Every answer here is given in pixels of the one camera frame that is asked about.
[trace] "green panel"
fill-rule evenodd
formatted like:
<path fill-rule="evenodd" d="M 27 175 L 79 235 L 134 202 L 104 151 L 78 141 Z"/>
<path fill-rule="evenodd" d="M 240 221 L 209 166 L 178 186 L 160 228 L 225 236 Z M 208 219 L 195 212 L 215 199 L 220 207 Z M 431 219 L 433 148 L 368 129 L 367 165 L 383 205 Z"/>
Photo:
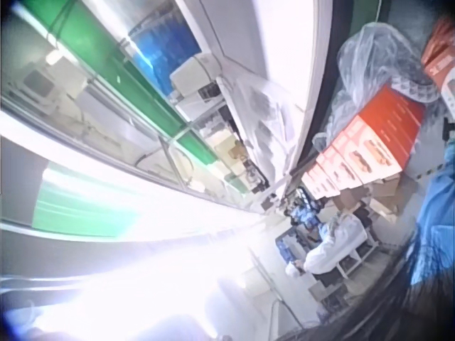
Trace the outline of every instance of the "green panel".
<path fill-rule="evenodd" d="M 123 63 L 125 56 L 115 39 L 81 1 L 76 1 L 70 11 L 65 11 L 55 20 L 67 1 L 71 0 L 21 2 L 54 36 L 58 36 L 68 50 L 89 65 L 157 127 L 169 136 L 175 136 L 185 121 L 131 62 Z M 179 142 L 203 164 L 217 161 L 216 155 L 195 134 L 191 133 Z"/>
<path fill-rule="evenodd" d="M 249 192 L 247 186 L 238 177 L 233 178 L 229 183 L 242 194 Z"/>
<path fill-rule="evenodd" d="M 72 172 L 50 163 L 48 169 L 65 176 L 64 186 L 43 179 L 33 214 L 33 228 L 61 234 L 93 237 L 118 237 L 124 234 L 140 217 L 134 208 L 119 202 L 100 200 L 96 192 L 115 193 L 116 197 L 131 197 L 133 193 L 115 188 L 93 178 Z M 82 193 L 71 187 L 88 188 Z"/>

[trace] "cardboard box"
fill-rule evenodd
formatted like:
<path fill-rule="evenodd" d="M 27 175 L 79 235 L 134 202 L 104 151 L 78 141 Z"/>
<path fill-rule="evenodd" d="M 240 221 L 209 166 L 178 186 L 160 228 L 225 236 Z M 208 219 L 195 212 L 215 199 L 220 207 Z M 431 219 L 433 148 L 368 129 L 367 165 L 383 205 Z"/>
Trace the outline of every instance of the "cardboard box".
<path fill-rule="evenodd" d="M 382 139 L 404 167 L 419 133 L 423 114 L 421 104 L 385 85 L 358 116 Z"/>
<path fill-rule="evenodd" d="M 248 157 L 247 149 L 240 141 L 236 141 L 235 146 L 228 151 L 228 154 L 235 160 L 241 160 Z"/>
<path fill-rule="evenodd" d="M 383 183 L 371 183 L 370 191 L 372 197 L 392 197 L 395 195 L 400 178 L 384 181 Z"/>
<path fill-rule="evenodd" d="M 409 154 L 382 127 L 376 131 L 359 115 L 345 129 L 353 142 L 347 143 L 344 158 L 354 161 L 358 168 L 370 174 L 371 181 L 399 173 L 404 168 Z"/>
<path fill-rule="evenodd" d="M 314 180 L 308 173 L 304 173 L 301 177 L 302 183 L 308 189 L 308 191 L 313 195 L 315 200 L 321 199 L 323 197 L 323 193 L 318 188 L 318 186 L 314 183 Z"/>
<path fill-rule="evenodd" d="M 433 59 L 425 72 L 436 83 L 447 108 L 455 119 L 455 46 L 448 46 Z"/>
<path fill-rule="evenodd" d="M 394 180 L 394 179 L 399 179 L 399 178 L 401 178 L 401 173 L 397 173 L 397 174 L 388 176 L 388 177 L 384 178 L 384 181 L 389 181 L 389 180 Z"/>
<path fill-rule="evenodd" d="M 339 210 L 353 210 L 367 194 L 368 191 L 364 187 L 345 189 L 340 195 L 332 198 L 332 201 Z"/>
<path fill-rule="evenodd" d="M 323 154 L 326 160 L 323 169 L 329 177 L 333 177 L 332 180 L 339 190 L 356 188 L 362 185 L 362 181 L 355 174 L 355 171 L 334 147 L 329 146 Z"/>
<path fill-rule="evenodd" d="M 323 169 L 323 171 L 328 176 L 328 178 L 332 181 L 332 183 L 334 183 L 335 186 L 339 190 L 343 190 L 348 187 L 348 184 L 338 174 L 339 172 L 336 171 L 335 167 L 333 166 L 333 164 L 331 162 L 331 160 L 333 159 L 333 156 L 331 155 L 331 153 L 333 153 L 333 152 L 336 152 L 335 149 L 333 149 L 333 147 L 328 147 L 328 150 L 319 154 L 319 156 L 316 158 L 316 162 L 320 165 L 320 167 Z"/>
<path fill-rule="evenodd" d="M 313 166 L 312 170 L 316 174 L 316 181 L 318 185 L 326 191 L 326 197 L 334 197 L 335 195 L 340 194 L 340 190 L 336 187 L 335 183 L 330 180 L 326 172 L 324 172 L 318 163 Z"/>
<path fill-rule="evenodd" d="M 372 210 L 394 224 L 412 195 L 418 191 L 418 188 L 419 185 L 416 181 L 403 174 L 400 177 L 395 194 L 393 196 L 372 197 L 370 207 Z"/>
<path fill-rule="evenodd" d="M 373 172 L 373 167 L 370 165 L 372 161 L 369 158 L 365 160 L 363 155 L 358 152 L 357 145 L 344 132 L 341 132 L 333 140 L 332 145 L 341 154 L 349 167 L 354 170 L 362 183 L 371 183 L 382 177 L 377 171 Z"/>

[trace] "cable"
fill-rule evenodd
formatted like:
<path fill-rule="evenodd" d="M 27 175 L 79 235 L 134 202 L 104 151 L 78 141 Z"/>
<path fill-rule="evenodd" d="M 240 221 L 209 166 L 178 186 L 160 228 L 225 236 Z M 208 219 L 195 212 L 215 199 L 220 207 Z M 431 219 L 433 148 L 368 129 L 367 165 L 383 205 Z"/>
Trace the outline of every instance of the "cable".
<path fill-rule="evenodd" d="M 60 17 L 63 15 L 63 13 L 65 13 L 65 17 L 63 18 L 60 28 L 58 29 L 58 32 L 55 35 L 55 46 L 56 47 L 57 47 L 58 38 L 63 30 L 63 26 L 65 25 L 65 22 L 67 21 L 68 16 L 70 15 L 71 9 L 73 9 L 73 6 L 75 5 L 75 3 L 76 3 L 76 0 L 66 1 L 66 3 L 62 6 L 62 9 L 60 10 L 60 12 L 58 12 L 57 16 L 54 18 L 53 22 L 50 23 L 50 25 L 49 25 L 48 34 L 45 37 L 45 39 L 47 41 L 49 41 L 49 35 L 52 32 L 54 25 L 57 23 L 58 19 L 60 19 Z"/>

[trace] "glass panel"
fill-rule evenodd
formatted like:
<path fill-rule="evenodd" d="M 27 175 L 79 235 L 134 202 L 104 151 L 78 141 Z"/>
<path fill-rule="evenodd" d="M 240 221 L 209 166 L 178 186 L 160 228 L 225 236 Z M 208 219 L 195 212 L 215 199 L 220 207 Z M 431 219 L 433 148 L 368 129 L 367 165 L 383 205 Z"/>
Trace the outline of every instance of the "glass panel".
<path fill-rule="evenodd" d="M 55 54 L 53 46 L 17 16 L 1 32 L 2 101 L 19 114 L 63 132 L 71 141 L 89 146 L 129 166 L 161 148 L 150 123 L 122 109 L 87 85 L 78 66 Z M 163 151 L 147 158 L 141 169 L 157 181 L 178 185 Z"/>
<path fill-rule="evenodd" d="M 217 202 L 234 205 L 242 203 L 241 194 L 219 174 L 217 163 L 209 168 L 205 167 L 178 145 L 171 145 L 169 153 L 189 190 L 203 193 Z"/>
<path fill-rule="evenodd" d="M 248 226 L 259 218 L 128 175 L 29 130 L 22 130 L 28 140 L 14 138 L 25 145 L 39 141 L 37 146 L 27 147 L 40 155 L 1 138 L 1 157 L 8 162 L 1 163 L 0 218 L 9 224 L 66 236 L 140 242 L 216 233 Z M 196 181 L 206 175 L 177 160 L 179 167 L 188 171 L 186 182 L 200 190 Z M 181 218 L 169 214 L 175 205 L 179 212 L 192 214 L 194 220 L 179 223 Z M 206 215 L 207 210 L 229 217 L 216 222 L 216 215 Z"/>

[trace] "bright light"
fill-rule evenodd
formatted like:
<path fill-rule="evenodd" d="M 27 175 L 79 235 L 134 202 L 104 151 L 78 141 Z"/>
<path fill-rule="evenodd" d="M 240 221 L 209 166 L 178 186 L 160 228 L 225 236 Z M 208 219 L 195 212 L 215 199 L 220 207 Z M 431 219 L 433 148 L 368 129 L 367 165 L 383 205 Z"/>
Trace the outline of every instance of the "bright light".
<path fill-rule="evenodd" d="M 135 205 L 139 200 L 144 200 L 138 208 L 141 217 L 125 235 L 120 237 L 121 240 L 150 241 L 186 237 L 189 234 L 214 233 L 232 228 L 251 227 L 262 219 L 261 215 L 196 198 L 113 168 L 49 139 L 4 112 L 0 114 L 0 135 L 73 172 L 88 175 L 98 180 L 100 184 L 46 171 L 43 176 L 50 182 L 75 193 L 83 191 L 85 195 L 91 195 L 95 188 L 96 195 L 103 200 L 109 200 L 108 197 L 113 193 L 117 198 L 119 193 L 126 192 L 129 193 L 128 196 L 123 197 L 123 202 L 119 201 L 125 205 L 133 203 Z"/>
<path fill-rule="evenodd" d="M 45 62 L 49 65 L 56 64 L 61 58 L 63 54 L 59 50 L 53 50 L 45 57 Z"/>
<path fill-rule="evenodd" d="M 235 279 L 235 283 L 242 289 L 246 289 L 247 288 L 247 283 L 245 282 L 243 276 L 238 276 Z"/>
<path fill-rule="evenodd" d="M 233 247 L 179 249 L 101 274 L 87 281 L 74 301 L 44 311 L 34 326 L 81 340 L 128 340 L 172 315 L 189 315 L 216 337 L 205 306 L 218 279 L 229 276 L 246 288 L 241 274 L 249 259 L 241 259 L 245 254 Z"/>

